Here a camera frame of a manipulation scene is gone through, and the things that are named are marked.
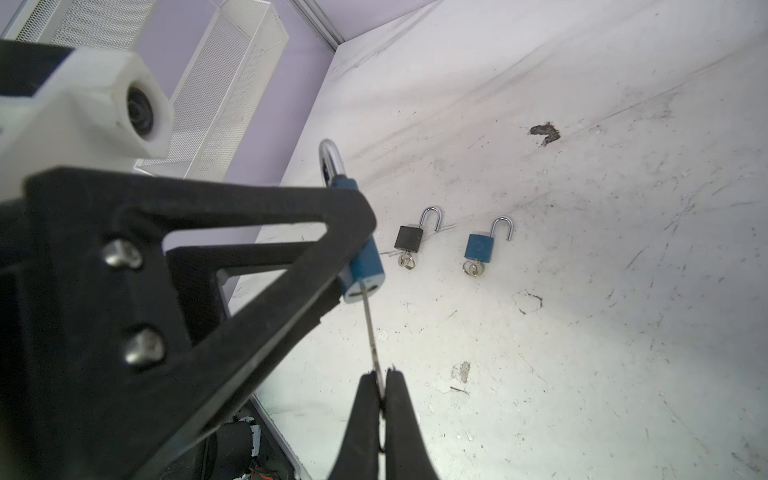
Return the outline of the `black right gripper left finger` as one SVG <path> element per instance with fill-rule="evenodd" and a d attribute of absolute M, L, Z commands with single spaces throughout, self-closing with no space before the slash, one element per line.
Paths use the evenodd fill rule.
<path fill-rule="evenodd" d="M 351 414 L 329 480 L 376 480 L 379 474 L 381 399 L 374 372 L 358 383 Z"/>

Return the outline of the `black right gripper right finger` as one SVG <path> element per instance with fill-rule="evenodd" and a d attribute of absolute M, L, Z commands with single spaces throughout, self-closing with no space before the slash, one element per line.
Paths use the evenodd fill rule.
<path fill-rule="evenodd" d="M 439 477 L 429 458 L 404 374 L 389 369 L 384 397 L 385 475 L 387 480 Z"/>

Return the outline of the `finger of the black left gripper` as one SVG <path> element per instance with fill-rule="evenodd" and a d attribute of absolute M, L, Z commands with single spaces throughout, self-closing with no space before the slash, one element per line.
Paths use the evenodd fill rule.
<path fill-rule="evenodd" d="M 36 239 L 59 266 L 99 255 L 115 239 L 130 241 L 148 259 L 177 230 L 323 223 L 325 235 L 293 265 L 303 274 L 336 278 L 360 241 L 345 222 L 367 224 L 363 202 L 369 205 L 364 196 L 357 200 L 354 192 L 329 188 L 249 187 L 69 167 L 30 177 L 24 197 Z"/>

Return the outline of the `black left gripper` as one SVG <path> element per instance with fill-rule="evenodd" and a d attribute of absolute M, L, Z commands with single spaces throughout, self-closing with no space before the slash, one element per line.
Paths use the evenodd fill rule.
<path fill-rule="evenodd" d="M 1 475 L 150 479 L 219 430 L 342 297 L 336 277 L 283 274 L 203 334 L 164 238 L 240 222 L 236 185 L 29 179 L 1 214 Z"/>

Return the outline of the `large blue padlock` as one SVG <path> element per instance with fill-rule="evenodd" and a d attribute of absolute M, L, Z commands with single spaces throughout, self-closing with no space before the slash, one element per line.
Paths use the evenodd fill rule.
<path fill-rule="evenodd" d="M 346 172 L 342 156 L 336 143 L 323 139 L 318 148 L 320 169 L 324 184 L 333 190 L 354 192 L 357 200 L 365 200 L 358 183 Z M 349 261 L 342 268 L 338 281 L 343 299 L 348 304 L 360 303 L 365 308 L 370 306 L 371 296 L 379 292 L 385 282 L 386 274 L 373 238 L 375 218 L 369 205 L 364 201 L 363 225 L 357 218 L 346 220 L 345 225 L 355 227 L 360 241 L 353 249 Z"/>

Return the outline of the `dark key with ring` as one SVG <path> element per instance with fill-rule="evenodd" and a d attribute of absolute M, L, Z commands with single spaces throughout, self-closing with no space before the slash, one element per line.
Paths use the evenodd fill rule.
<path fill-rule="evenodd" d="M 385 399 L 385 383 L 384 383 L 384 377 L 383 377 L 383 373 L 382 373 L 382 369 L 379 361 L 378 350 L 376 346 L 376 338 L 375 338 L 372 315 L 370 310 L 368 288 L 364 282 L 360 283 L 360 288 L 361 288 L 361 296 L 362 296 L 362 302 L 363 302 L 363 308 L 364 308 L 364 314 L 365 314 L 365 320 L 366 320 L 368 342 L 369 342 L 372 363 L 373 363 L 373 370 L 376 376 L 376 385 L 378 389 L 379 399 L 383 401 Z"/>

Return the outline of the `black padlock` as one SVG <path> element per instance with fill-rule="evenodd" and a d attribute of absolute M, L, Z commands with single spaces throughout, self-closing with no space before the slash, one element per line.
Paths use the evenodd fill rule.
<path fill-rule="evenodd" d="M 443 211 L 439 206 L 429 206 L 421 214 L 417 226 L 401 226 L 395 239 L 394 248 L 400 252 L 398 265 L 407 270 L 416 267 L 415 255 L 418 253 L 424 235 L 424 227 L 428 217 L 433 214 L 436 217 L 434 231 L 439 232 L 443 223 Z"/>

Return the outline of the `small blue padlock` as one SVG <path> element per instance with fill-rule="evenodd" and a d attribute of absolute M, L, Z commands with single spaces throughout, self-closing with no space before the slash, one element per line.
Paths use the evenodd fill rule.
<path fill-rule="evenodd" d="M 462 269 L 470 277 L 478 278 L 483 275 L 486 265 L 492 259 L 495 234 L 500 224 L 507 225 L 506 240 L 511 241 L 515 231 L 515 223 L 508 216 L 500 216 L 493 220 L 487 234 L 472 233 L 469 235 Z"/>

